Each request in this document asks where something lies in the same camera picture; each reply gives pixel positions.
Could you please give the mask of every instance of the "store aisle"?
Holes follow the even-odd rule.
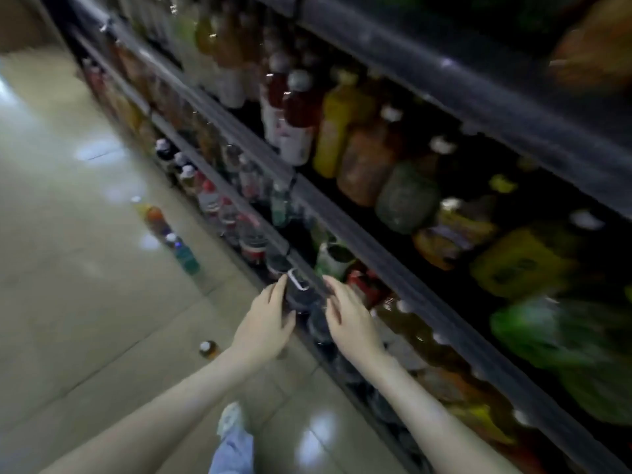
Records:
[[[229,345],[257,290],[146,160],[110,128],[54,48],[0,59],[0,471],[35,473]],[[187,276],[129,206],[160,206],[203,267]],[[222,407],[241,399],[259,473],[399,474],[293,339],[163,466],[205,473]]]

